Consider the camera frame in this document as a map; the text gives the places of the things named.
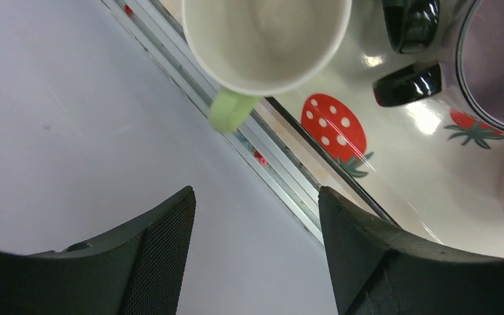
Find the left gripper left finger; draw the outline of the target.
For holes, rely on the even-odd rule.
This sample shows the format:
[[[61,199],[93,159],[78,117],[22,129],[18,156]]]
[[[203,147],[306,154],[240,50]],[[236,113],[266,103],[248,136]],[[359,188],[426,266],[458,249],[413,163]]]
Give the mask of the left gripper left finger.
[[[0,314],[175,314],[195,213],[186,186],[63,251],[0,251]]]

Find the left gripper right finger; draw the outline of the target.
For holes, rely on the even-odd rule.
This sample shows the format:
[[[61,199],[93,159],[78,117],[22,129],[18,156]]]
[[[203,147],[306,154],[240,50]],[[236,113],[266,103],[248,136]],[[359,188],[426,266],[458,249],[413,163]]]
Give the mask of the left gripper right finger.
[[[339,314],[504,314],[504,258],[440,245],[319,192]]]

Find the strawberry print tray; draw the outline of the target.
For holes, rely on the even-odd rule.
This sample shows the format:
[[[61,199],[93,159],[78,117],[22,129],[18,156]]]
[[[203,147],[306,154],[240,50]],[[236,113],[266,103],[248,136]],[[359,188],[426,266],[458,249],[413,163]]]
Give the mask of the strawberry print tray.
[[[504,132],[435,100],[378,106],[372,83],[413,61],[390,48],[381,2],[354,1],[331,63],[261,115],[317,185],[433,242],[504,258]]]

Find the purple cup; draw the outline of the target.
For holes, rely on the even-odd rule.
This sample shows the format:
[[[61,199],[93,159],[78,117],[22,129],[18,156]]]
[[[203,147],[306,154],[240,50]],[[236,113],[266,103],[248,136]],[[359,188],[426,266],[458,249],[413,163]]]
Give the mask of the purple cup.
[[[504,1],[439,2],[433,42],[373,84],[378,105],[433,99],[504,131]]]

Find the dark green cup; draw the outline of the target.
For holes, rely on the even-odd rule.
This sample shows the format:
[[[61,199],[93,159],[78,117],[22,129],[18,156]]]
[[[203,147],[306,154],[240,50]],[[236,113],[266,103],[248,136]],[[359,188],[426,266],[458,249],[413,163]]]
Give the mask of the dark green cup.
[[[383,0],[388,40],[394,52],[426,51],[438,30],[439,0]]]

